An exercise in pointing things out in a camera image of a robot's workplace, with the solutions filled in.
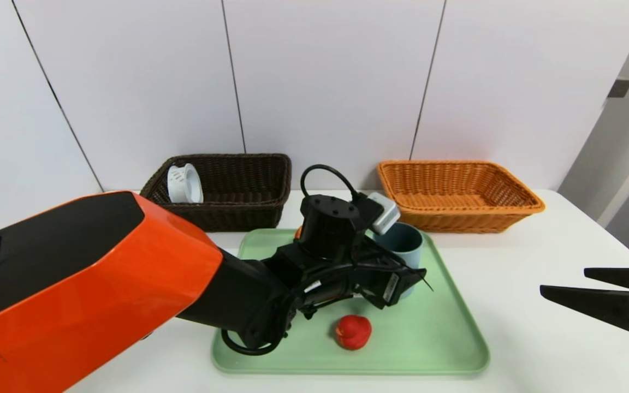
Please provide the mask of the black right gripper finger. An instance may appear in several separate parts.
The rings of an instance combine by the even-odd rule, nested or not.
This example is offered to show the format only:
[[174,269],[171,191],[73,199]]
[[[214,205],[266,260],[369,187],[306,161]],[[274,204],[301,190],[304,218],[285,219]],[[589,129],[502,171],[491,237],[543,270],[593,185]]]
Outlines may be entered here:
[[629,268],[589,267],[584,269],[584,276],[602,283],[629,288]]
[[540,286],[539,291],[546,300],[629,331],[629,291],[545,284]]

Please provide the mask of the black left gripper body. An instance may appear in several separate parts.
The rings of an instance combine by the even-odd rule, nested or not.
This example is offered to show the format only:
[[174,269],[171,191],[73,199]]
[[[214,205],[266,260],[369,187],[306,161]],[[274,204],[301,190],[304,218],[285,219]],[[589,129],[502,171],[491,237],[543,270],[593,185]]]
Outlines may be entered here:
[[352,249],[351,257],[353,269],[349,277],[354,296],[380,310],[393,305],[405,262],[369,236],[363,236],[360,244]]

